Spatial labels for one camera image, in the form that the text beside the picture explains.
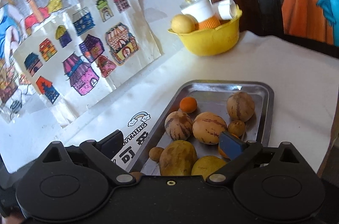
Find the person left hand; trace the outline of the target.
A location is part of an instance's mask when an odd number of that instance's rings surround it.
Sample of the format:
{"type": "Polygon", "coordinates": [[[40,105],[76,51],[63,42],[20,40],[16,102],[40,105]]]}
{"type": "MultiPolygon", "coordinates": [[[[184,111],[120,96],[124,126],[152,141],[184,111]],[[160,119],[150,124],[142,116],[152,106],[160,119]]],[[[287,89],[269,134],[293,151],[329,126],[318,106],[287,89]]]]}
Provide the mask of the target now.
{"type": "Polygon", "coordinates": [[[1,224],[21,224],[25,218],[21,214],[12,213],[8,217],[1,216],[1,224]]]}

